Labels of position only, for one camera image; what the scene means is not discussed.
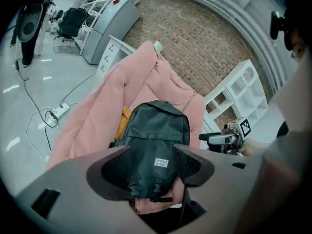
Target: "backpack label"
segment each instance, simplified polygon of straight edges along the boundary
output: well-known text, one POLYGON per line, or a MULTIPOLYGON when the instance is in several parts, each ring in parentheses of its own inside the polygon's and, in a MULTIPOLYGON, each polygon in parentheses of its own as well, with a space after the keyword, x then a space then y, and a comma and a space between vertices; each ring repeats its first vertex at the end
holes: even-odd
POLYGON ((168 162, 169 161, 167 159, 156 158, 154 165, 167 168, 168 162))

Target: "dark green backpack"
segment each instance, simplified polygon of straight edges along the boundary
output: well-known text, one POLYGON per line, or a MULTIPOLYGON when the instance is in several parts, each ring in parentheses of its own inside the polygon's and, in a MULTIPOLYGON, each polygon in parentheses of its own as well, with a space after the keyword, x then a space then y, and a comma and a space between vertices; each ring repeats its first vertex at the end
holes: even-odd
POLYGON ((181 111, 160 100, 133 110, 120 140, 113 145, 130 147, 121 159, 132 197, 172 201, 160 197, 168 193, 177 177, 172 157, 174 144, 190 144, 189 121, 181 111))

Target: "white tile floor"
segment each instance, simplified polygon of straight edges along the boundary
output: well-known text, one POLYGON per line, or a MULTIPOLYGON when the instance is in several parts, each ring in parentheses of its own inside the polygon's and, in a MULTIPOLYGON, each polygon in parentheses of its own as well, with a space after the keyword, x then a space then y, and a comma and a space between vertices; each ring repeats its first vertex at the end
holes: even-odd
MULTIPOLYGON (((0 93, 0 175, 9 192, 16 195, 44 172, 46 166, 44 159, 50 155, 50 150, 44 129, 38 129, 42 123, 38 113, 32 117, 27 131, 38 153, 25 135, 30 117, 36 108, 27 96, 23 81, 14 66, 15 47, 9 47, 12 33, 11 30, 6 34, 0 47, 0 89, 3 91, 0 93)), ((57 108, 62 98, 97 68, 79 56, 77 49, 71 54, 54 53, 53 37, 54 35, 46 33, 41 56, 37 55, 38 51, 35 49, 30 66, 23 68, 21 62, 19 65, 21 75, 29 78, 26 81, 28 92, 40 109, 57 108)), ((56 46, 60 44, 62 43, 59 39, 56 46)), ((88 79, 68 96, 65 103, 80 102, 96 86, 95 80, 97 80, 95 76, 88 79)), ((58 127, 54 129, 47 127, 51 146, 76 106, 70 106, 70 111, 60 119, 58 127)))

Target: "power strip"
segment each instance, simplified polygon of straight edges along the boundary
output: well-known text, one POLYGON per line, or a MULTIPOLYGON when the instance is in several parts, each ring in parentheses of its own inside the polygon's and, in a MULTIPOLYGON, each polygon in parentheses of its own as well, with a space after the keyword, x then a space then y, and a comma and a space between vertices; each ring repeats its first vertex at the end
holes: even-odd
MULTIPOLYGON (((58 118, 58 120, 60 120, 60 118, 62 117, 62 115, 65 114, 66 111, 69 110, 69 106, 68 106, 66 103, 63 103, 62 106, 63 106, 63 108, 58 107, 57 109, 54 109, 54 110, 53 110, 53 113, 54 113, 54 115, 58 118)), ((52 125, 52 126, 53 126, 53 125, 55 125, 55 123, 56 123, 56 119, 53 119, 53 117, 49 115, 48 120, 47 120, 47 123, 48 123, 49 125, 52 125)), ((38 126, 38 129, 42 129, 42 128, 44 128, 44 123, 41 123, 41 124, 38 126)))

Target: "pink jacket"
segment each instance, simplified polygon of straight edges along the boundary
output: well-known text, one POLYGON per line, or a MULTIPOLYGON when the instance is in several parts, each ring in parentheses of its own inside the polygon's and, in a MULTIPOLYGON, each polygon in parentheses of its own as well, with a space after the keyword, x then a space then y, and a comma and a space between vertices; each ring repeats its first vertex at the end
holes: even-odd
MULTIPOLYGON (((73 111, 54 144, 47 169, 66 159, 108 148, 118 129, 123 106, 134 110, 153 100, 168 101, 189 120, 190 146, 199 148, 205 103, 202 96, 185 84, 155 50, 152 42, 117 63, 104 81, 73 111)), ((184 185, 178 178, 164 197, 173 202, 153 203, 137 199, 138 214, 154 213, 181 203, 184 185)))

